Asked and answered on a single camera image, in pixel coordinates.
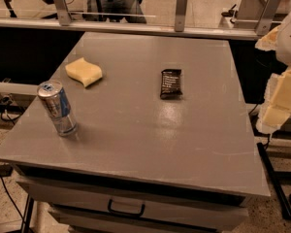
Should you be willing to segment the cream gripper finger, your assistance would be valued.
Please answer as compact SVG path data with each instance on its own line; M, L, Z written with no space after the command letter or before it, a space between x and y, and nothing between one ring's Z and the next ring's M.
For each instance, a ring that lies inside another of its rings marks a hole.
M256 128L260 133L273 134L291 116L291 67L282 74L271 74L264 93Z
M260 38L256 44L255 48L263 51L276 50L277 47L277 34L278 26L272 29L268 34Z

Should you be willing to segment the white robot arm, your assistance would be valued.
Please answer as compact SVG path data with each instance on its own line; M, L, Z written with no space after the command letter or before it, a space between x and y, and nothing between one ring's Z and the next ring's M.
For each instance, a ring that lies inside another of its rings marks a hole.
M256 122L260 133L273 134L291 116L291 12L281 25L259 39L255 48L274 50L276 59L287 66L282 74L271 74Z

